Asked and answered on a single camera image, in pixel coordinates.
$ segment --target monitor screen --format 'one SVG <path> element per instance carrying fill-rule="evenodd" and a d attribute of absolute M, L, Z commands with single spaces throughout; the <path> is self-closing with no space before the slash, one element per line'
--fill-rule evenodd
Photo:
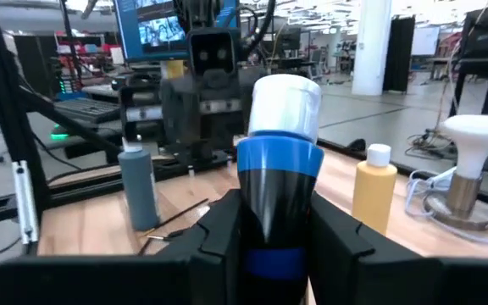
<path fill-rule="evenodd" d="M 172 0 L 116 0 L 122 50 L 128 62 L 186 59 L 186 33 L 180 27 Z M 225 0 L 217 24 L 237 5 Z M 230 22 L 237 27 L 238 18 Z"/>

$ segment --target gray floor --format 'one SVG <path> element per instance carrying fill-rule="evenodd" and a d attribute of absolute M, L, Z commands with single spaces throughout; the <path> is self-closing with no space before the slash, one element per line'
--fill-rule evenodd
<path fill-rule="evenodd" d="M 446 117 L 449 109 L 448 102 L 440 107 L 441 83 L 420 86 L 426 75 L 420 75 L 408 89 L 407 95 L 398 93 L 385 94 L 381 97 L 359 97 L 351 94 L 351 84 L 323 86 L 323 104 L 319 118 L 319 136 L 347 145 L 349 142 L 364 138 L 367 143 L 382 142 L 393 147 L 393 161 L 406 164 L 417 169 L 442 171 L 452 166 L 449 161 L 429 161 L 421 158 L 411 158 L 404 155 L 408 148 L 406 139 L 413 134 L 420 134 L 425 128 L 435 126 L 438 110 Z M 486 83 L 467 84 L 463 93 L 461 114 L 477 114 L 480 112 L 486 90 Z M 43 141 L 49 140 L 49 133 L 53 122 L 38 114 L 30 115 L 33 130 Z M 0 135 L 0 152 L 6 149 Z M 53 151 L 63 157 L 61 150 Z M 41 152 L 42 166 L 47 177 L 71 171 Z M 104 164 L 103 153 L 72 160 L 82 168 Z M 484 188 L 488 189 L 488 178 L 484 181 Z M 10 164 L 0 164 L 0 196 L 12 193 L 13 181 L 10 174 Z M 9 244 L 18 236 L 16 224 L 5 221 L 0 223 L 0 248 Z M 20 246 L 0 255 L 0 261 L 19 253 Z"/>

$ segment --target keyboard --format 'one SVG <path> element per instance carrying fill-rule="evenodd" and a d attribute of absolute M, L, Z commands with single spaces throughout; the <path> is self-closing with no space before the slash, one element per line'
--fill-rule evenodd
<path fill-rule="evenodd" d="M 54 107 L 58 112 L 67 115 L 71 119 L 83 119 L 96 124 L 119 119 L 119 105 L 117 103 L 81 97 L 55 102 Z"/>

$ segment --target blue band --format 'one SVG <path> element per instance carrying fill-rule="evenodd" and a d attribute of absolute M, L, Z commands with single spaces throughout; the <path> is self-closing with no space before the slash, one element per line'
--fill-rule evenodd
<path fill-rule="evenodd" d="M 290 136 L 252 136 L 238 143 L 238 171 L 277 169 L 317 178 L 323 150 L 313 143 Z"/>
<path fill-rule="evenodd" d="M 304 248 L 256 249 L 246 253 L 246 271 L 271 280 L 301 280 L 306 276 Z"/>

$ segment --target blue and black cylinder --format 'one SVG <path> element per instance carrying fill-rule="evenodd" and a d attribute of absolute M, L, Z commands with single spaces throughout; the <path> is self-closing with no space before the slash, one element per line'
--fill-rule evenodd
<path fill-rule="evenodd" d="M 308 210 L 323 156 L 312 141 L 288 132 L 255 132 L 238 144 L 241 303 L 302 300 Z"/>

